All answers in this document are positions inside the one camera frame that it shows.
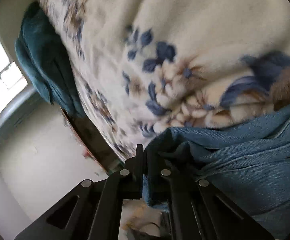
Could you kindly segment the blue denim pants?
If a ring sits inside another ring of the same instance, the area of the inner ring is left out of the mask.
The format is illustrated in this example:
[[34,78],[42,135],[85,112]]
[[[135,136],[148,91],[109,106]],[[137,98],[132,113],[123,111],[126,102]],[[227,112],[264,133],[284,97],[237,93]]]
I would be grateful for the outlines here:
[[208,180],[276,239],[290,233],[290,104],[220,130],[169,128],[145,152],[149,206],[165,207],[161,170],[182,165],[185,180]]

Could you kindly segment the cream floral fleece blanket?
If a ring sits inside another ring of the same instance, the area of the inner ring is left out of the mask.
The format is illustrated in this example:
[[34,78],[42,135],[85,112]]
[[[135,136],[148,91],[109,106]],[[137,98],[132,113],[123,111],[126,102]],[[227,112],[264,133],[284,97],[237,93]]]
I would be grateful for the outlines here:
[[290,104],[288,0],[39,0],[88,118],[124,159],[173,127]]

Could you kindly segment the teal fuzzy blanket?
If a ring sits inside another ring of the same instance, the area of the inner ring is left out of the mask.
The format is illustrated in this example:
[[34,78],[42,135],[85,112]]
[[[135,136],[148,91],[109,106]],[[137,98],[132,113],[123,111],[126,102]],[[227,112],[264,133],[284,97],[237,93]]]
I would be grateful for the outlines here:
[[67,50],[37,1],[24,14],[15,51],[22,69],[46,102],[57,103],[70,116],[85,116]]

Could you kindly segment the dark wooden bed frame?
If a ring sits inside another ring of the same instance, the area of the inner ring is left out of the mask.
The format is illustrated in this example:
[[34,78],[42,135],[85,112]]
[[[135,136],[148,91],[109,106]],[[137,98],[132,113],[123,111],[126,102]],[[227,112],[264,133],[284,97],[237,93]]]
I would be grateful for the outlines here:
[[60,108],[65,124],[69,126],[75,138],[80,142],[85,151],[85,158],[93,159],[108,174],[112,174],[123,168],[123,162],[106,143],[96,126],[87,116],[73,117]]

